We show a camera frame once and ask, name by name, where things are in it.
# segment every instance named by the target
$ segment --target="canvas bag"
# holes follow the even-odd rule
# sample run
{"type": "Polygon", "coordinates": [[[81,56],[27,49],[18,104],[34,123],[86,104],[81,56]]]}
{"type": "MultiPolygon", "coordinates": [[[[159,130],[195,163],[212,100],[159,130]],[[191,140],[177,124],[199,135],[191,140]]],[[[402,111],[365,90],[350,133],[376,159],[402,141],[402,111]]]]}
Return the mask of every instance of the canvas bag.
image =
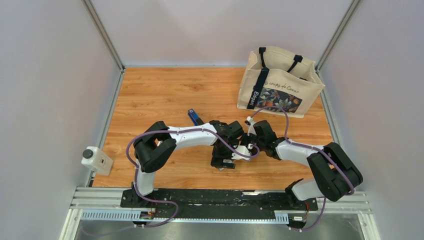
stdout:
{"type": "MultiPolygon", "coordinates": [[[[280,106],[290,117],[303,118],[325,87],[314,65],[314,61],[280,47],[260,47],[250,52],[237,108],[280,106]]],[[[275,108],[263,112],[284,115],[275,108]]]]}

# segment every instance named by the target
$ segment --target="white wall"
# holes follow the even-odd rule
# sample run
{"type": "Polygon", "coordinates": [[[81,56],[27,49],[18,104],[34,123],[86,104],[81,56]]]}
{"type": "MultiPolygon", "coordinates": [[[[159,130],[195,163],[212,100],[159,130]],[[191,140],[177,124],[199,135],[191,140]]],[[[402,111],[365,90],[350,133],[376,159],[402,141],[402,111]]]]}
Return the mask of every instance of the white wall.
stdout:
{"type": "Polygon", "coordinates": [[[423,9],[362,1],[322,71],[383,240],[424,235],[423,9]]]}
{"type": "Polygon", "coordinates": [[[58,239],[118,68],[80,0],[0,3],[0,235],[58,239]]]}
{"type": "Polygon", "coordinates": [[[278,46],[318,61],[352,0],[93,0],[125,65],[241,65],[278,46]]]}

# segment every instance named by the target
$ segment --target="wood grain surface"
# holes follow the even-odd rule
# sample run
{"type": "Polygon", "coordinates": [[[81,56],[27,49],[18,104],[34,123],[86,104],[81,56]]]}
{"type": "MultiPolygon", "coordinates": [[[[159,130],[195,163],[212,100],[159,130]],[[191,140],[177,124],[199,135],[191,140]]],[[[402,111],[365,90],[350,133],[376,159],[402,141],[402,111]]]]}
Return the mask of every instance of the wood grain surface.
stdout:
{"type": "MultiPolygon", "coordinates": [[[[127,68],[113,112],[103,151],[113,160],[109,176],[96,175],[93,187],[130,187],[134,166],[127,160],[128,142],[156,121],[167,126],[193,126],[187,115],[193,108],[204,122],[239,121],[244,127],[253,112],[238,109],[237,97],[244,68],[127,68]]],[[[283,116],[258,113],[278,137],[284,134],[283,116]]],[[[314,145],[332,141],[326,115],[318,98],[304,118],[290,117],[288,137],[314,145]]],[[[155,188],[283,190],[293,181],[311,178],[306,166],[276,160],[264,152],[250,162],[237,160],[235,169],[212,167],[212,146],[179,149],[157,171],[155,188]]]]}

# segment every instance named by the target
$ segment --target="robotic arm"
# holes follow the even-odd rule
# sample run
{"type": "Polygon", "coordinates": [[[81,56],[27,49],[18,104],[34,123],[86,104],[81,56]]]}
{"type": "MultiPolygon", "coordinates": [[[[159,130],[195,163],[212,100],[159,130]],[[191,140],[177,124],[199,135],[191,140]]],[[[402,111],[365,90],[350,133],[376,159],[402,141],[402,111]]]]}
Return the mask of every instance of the robotic arm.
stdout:
{"type": "Polygon", "coordinates": [[[341,174],[332,168],[327,159],[315,149],[328,154],[353,187],[363,181],[361,173],[337,143],[331,142],[325,146],[315,145],[305,148],[299,146],[301,144],[297,142],[277,137],[266,120],[254,122],[248,118],[246,124],[249,126],[248,133],[244,133],[237,121],[226,124],[213,120],[203,125],[190,127],[166,126],[163,121],[154,123],[146,132],[169,130],[177,133],[154,133],[143,136],[133,143],[139,165],[137,173],[139,192],[145,196],[153,191],[156,171],[165,165],[173,151],[199,145],[213,146],[211,165],[220,169],[233,169],[235,167],[233,161],[237,159],[249,161],[251,159],[249,156],[255,156],[258,153],[258,150],[252,147],[253,145],[258,146],[258,149],[269,157],[309,166],[314,178],[300,179],[285,189],[294,203],[319,197],[326,197],[335,202],[350,191],[348,183],[341,174]],[[218,138],[233,147],[239,154],[234,153],[218,138]]]}

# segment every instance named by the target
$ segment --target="floral patterned panel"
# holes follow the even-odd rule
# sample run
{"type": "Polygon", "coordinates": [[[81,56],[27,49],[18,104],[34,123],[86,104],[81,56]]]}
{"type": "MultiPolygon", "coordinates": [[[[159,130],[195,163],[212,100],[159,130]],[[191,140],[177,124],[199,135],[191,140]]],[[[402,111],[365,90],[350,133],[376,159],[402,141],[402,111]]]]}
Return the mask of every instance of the floral patterned panel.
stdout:
{"type": "MultiPolygon", "coordinates": [[[[301,102],[302,99],[294,95],[264,87],[260,92],[256,107],[280,106],[288,113],[295,113],[301,102]]],[[[281,112],[281,110],[275,108],[270,110],[273,112],[281,112]]]]}

